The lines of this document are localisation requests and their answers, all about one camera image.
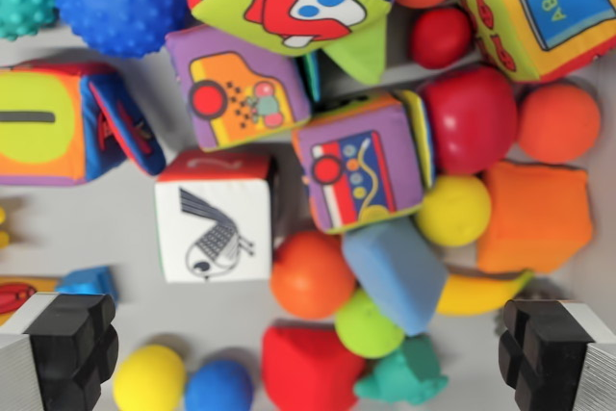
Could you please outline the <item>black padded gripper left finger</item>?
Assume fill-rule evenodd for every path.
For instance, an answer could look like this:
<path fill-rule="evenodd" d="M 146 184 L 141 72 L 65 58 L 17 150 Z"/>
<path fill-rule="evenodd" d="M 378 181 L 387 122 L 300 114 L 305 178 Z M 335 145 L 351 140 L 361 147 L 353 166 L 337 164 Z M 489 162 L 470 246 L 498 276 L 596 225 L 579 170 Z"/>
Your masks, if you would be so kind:
<path fill-rule="evenodd" d="M 36 293 L 1 325 L 3 410 L 91 410 L 116 368 L 110 295 Z"/>

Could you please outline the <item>black padded gripper right finger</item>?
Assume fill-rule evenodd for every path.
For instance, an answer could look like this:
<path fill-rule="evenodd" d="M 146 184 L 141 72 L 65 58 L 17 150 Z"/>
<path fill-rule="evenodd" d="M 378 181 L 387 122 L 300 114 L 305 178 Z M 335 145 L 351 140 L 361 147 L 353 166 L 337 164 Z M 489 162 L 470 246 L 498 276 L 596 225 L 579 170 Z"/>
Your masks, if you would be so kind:
<path fill-rule="evenodd" d="M 511 299 L 502 317 L 500 375 L 519 409 L 615 408 L 615 332 L 588 305 Z"/>

